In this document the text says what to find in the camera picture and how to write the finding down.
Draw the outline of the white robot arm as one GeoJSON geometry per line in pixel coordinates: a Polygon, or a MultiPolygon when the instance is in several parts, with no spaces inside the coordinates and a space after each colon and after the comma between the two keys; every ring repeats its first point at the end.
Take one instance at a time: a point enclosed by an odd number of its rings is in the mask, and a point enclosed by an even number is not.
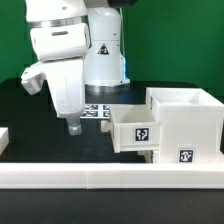
{"type": "Polygon", "coordinates": [[[69,132],[82,132],[85,90],[113,91],[126,77],[122,10],[138,0],[25,0],[26,20],[38,62],[21,84],[33,95],[44,83],[69,132]]]}

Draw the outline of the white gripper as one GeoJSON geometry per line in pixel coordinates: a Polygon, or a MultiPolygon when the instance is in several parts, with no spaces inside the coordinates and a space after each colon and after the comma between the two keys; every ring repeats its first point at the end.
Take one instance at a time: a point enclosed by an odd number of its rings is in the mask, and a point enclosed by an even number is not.
{"type": "Polygon", "coordinates": [[[80,116],[85,108],[84,62],[71,59],[48,62],[45,75],[57,116],[67,118],[69,133],[80,135],[80,116]]]}

